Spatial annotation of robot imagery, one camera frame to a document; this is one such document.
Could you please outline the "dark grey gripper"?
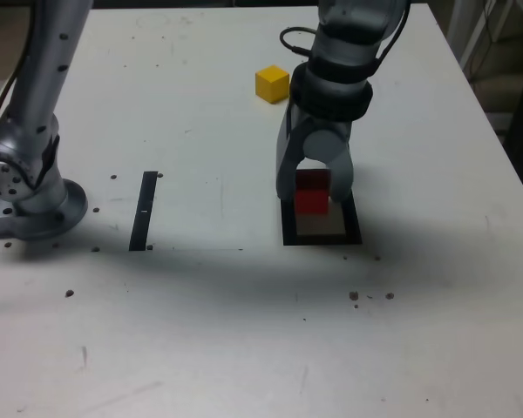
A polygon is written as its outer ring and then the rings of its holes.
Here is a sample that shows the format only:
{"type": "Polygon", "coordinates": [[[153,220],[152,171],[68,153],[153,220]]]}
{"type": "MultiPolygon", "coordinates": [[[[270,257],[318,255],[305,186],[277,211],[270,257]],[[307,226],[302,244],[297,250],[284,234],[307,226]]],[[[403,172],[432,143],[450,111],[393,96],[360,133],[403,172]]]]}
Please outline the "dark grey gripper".
{"type": "Polygon", "coordinates": [[[336,132],[351,133],[351,130],[351,121],[317,118],[295,104],[288,104],[276,146],[278,198],[293,199],[296,168],[305,157],[326,165],[330,171],[329,196],[334,202],[345,201],[353,184],[353,163],[348,143],[336,132]]]}

